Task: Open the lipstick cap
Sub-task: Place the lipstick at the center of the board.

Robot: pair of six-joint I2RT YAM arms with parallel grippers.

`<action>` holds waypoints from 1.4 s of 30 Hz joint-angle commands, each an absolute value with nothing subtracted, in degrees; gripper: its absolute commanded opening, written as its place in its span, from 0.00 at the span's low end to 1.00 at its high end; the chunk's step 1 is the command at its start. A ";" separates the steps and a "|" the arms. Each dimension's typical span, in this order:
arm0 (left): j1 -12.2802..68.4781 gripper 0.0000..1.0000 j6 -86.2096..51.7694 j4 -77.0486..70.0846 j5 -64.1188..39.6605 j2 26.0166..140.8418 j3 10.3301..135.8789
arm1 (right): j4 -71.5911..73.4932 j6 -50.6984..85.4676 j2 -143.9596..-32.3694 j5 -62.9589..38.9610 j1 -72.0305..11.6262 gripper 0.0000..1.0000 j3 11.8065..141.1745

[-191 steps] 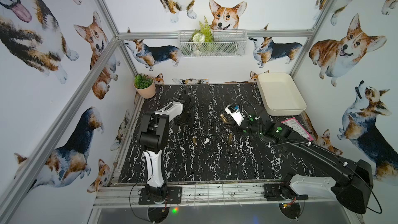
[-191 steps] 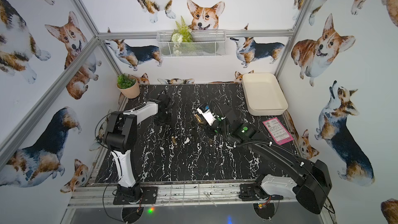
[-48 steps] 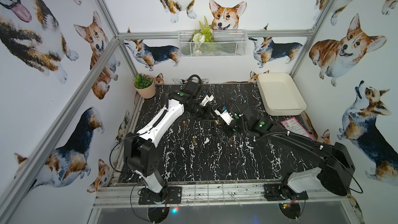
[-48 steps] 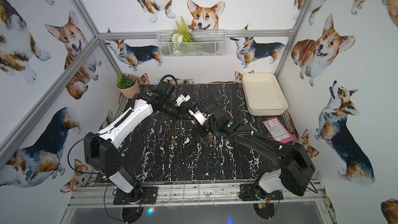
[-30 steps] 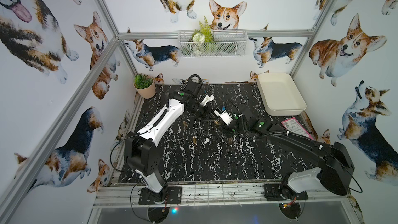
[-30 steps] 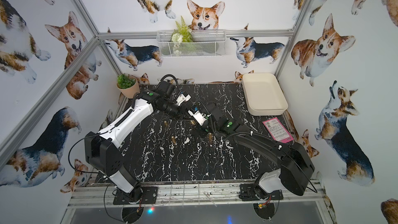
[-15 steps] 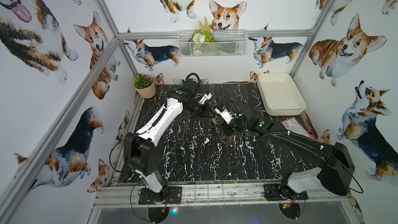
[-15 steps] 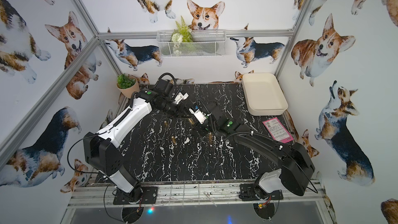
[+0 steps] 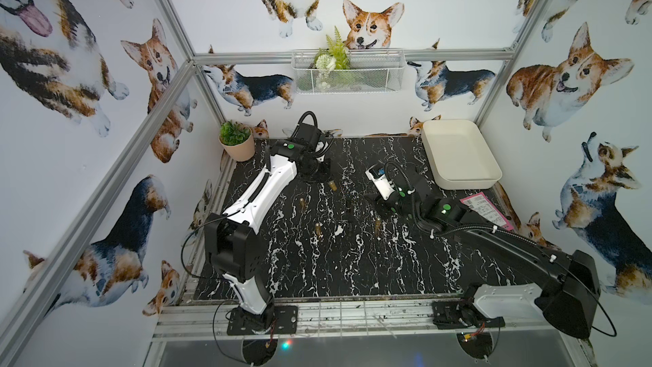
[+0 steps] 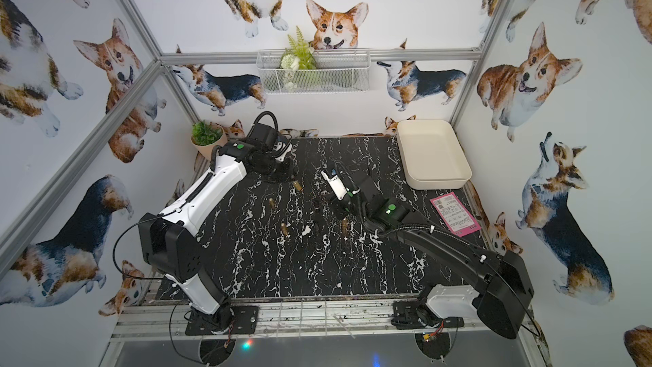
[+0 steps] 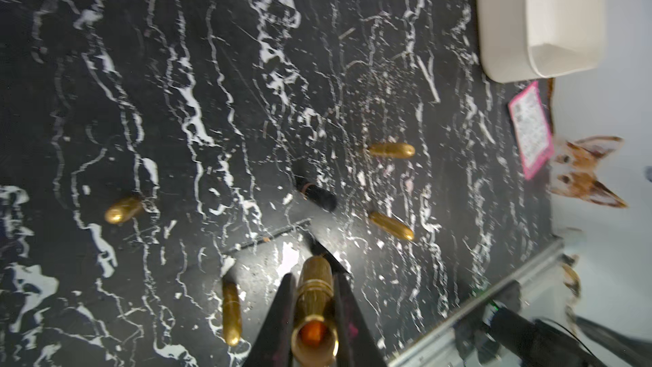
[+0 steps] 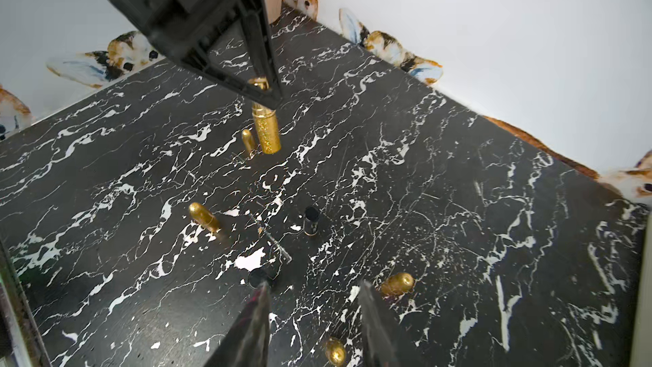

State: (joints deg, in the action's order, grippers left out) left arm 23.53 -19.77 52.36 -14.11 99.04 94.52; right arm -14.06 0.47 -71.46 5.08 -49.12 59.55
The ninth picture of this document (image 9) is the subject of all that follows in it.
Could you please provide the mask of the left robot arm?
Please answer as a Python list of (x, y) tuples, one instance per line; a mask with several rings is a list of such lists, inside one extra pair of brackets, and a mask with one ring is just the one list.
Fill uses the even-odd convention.
[(204, 226), (205, 261), (229, 282), (239, 307), (255, 317), (272, 312), (273, 297), (258, 266), (266, 256), (259, 236), (261, 224), (282, 191), (295, 179), (329, 183), (326, 153), (333, 138), (319, 129), (314, 112), (302, 114), (288, 139), (266, 151), (266, 165), (234, 204), (211, 214)]

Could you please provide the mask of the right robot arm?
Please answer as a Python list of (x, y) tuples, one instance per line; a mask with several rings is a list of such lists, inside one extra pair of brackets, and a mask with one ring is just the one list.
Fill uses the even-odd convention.
[(442, 330), (500, 328), (505, 319), (543, 320), (558, 331), (588, 339), (601, 309), (594, 259), (541, 246), (484, 219), (459, 200), (427, 193), (394, 161), (366, 171), (375, 188), (368, 196), (385, 215), (404, 217), (431, 239), (452, 238), (487, 253), (520, 272), (524, 285), (472, 284), (463, 297), (433, 305), (433, 323)]

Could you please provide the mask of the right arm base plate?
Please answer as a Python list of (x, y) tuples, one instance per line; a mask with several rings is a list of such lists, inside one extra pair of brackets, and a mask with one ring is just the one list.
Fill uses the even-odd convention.
[(440, 330), (503, 328), (504, 318), (488, 319), (473, 306), (460, 300), (431, 303), (433, 324)]

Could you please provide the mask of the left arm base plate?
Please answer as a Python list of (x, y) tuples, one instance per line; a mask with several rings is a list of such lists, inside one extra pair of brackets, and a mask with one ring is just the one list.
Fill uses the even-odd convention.
[(299, 308), (268, 305), (262, 314), (252, 314), (241, 307), (229, 315), (229, 336), (295, 334)]

